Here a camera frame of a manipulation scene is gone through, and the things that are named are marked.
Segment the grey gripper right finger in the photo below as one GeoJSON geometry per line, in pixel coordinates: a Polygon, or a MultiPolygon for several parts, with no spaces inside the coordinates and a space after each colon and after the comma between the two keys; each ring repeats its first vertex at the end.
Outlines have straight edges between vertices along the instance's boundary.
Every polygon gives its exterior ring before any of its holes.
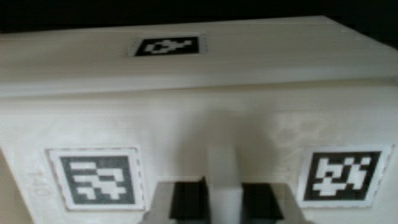
{"type": "Polygon", "coordinates": [[[309,224],[284,183],[243,184],[240,224],[309,224]]]}

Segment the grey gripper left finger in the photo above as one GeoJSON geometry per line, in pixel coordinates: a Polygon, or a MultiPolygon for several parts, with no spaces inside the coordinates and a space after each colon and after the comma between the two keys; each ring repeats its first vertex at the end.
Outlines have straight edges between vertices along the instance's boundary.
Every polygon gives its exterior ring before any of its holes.
{"type": "Polygon", "coordinates": [[[206,179],[160,182],[140,224],[210,224],[206,179]]]}

